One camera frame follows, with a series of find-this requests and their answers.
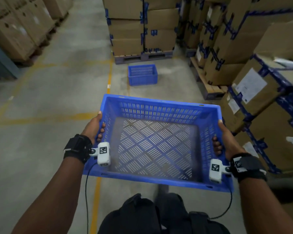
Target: large blue crate held in hands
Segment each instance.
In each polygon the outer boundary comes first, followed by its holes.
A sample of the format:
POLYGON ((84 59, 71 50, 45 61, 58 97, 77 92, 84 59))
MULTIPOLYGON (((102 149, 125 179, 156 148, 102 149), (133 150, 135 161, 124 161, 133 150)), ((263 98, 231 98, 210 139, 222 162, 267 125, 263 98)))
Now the large blue crate held in hands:
MULTIPOLYGON (((212 158, 228 165, 212 145, 213 136, 221 142, 219 106, 105 94, 101 111, 102 142, 110 143, 111 165, 95 165, 91 176, 233 191, 230 177, 223 176, 222 184, 209 180, 212 158)), ((94 162, 89 159, 84 174, 94 162)))
POLYGON ((157 70, 155 64, 128 66, 130 86, 157 84, 157 70))

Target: person's left hand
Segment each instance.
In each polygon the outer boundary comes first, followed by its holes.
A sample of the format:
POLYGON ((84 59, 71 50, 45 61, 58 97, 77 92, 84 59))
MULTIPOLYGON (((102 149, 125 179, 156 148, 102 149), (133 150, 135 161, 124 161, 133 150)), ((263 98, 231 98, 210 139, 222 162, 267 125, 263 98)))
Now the person's left hand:
MULTIPOLYGON (((82 131, 81 135, 87 136, 91 143, 94 144, 95 137, 99 131, 99 122, 102 119, 102 112, 99 111, 98 115, 91 119, 90 122, 86 125, 85 129, 82 131)), ((102 124, 102 128, 100 130, 100 134, 98 134, 97 142, 101 142, 102 133, 104 133, 105 123, 102 124)))

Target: wire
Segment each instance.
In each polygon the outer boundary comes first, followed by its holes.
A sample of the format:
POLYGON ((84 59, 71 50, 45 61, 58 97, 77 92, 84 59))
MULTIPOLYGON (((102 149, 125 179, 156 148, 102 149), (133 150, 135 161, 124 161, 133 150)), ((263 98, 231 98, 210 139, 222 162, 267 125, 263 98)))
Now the wire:
POLYGON ((230 185, 228 185, 226 182, 224 182, 224 183, 227 185, 227 187, 228 187, 229 190, 230 190, 230 196, 231 196, 231 198, 230 198, 230 204, 229 204, 228 208, 226 209, 226 211, 223 212, 222 215, 219 215, 219 216, 217 216, 217 217, 212 217, 212 218, 210 218, 210 220, 217 219, 217 218, 220 218, 220 217, 224 216, 224 215, 228 212, 228 210, 230 209, 230 207, 231 207, 231 203, 232 203, 232 191, 231 191, 231 189, 230 189, 230 185))
POLYGON ((87 178, 86 178, 86 184, 85 184, 85 197, 86 197, 86 208, 87 208, 87 234, 89 233, 89 217, 88 217, 88 201, 87 201, 87 182, 88 182, 88 177, 90 174, 91 169, 93 168, 94 165, 98 164, 98 162, 94 162, 94 164, 90 167, 87 178))

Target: concrete floor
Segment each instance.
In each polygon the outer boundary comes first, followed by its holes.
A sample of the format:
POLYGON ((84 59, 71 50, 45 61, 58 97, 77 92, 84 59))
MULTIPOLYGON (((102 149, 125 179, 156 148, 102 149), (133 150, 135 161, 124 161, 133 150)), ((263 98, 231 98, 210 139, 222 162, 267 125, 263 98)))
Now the concrete floor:
MULTIPOLYGON (((149 63, 156 64, 158 84, 128 86, 127 65, 111 60, 102 0, 74 0, 68 19, 35 65, 17 81, 0 83, 0 234, 11 232, 47 185, 63 159, 67 141, 97 114, 105 93, 204 102, 180 49, 176 47, 173 59, 149 63)), ((85 180, 83 176, 69 233, 86 232, 85 180)), ((232 234, 243 234, 235 187, 231 208, 218 221, 232 234)), ((96 233, 103 218, 127 198, 141 193, 152 199, 155 188, 149 183, 90 177, 90 233, 96 233)), ((223 213, 230 201, 228 193, 180 187, 170 187, 170 191, 183 197, 188 211, 210 216, 223 213)))

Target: white sensor device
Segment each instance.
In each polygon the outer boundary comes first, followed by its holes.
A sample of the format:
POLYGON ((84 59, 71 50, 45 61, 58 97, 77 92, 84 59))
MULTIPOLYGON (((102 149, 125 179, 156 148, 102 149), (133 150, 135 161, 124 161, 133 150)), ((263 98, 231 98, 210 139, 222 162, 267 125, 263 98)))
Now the white sensor device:
POLYGON ((209 179, 213 182, 221 184, 223 174, 231 174, 230 166, 224 166, 223 162, 219 159, 211 159, 209 179))
POLYGON ((89 154, 91 157, 98 157, 98 165, 105 167, 111 164, 110 143, 101 142, 97 149, 91 149, 89 154))

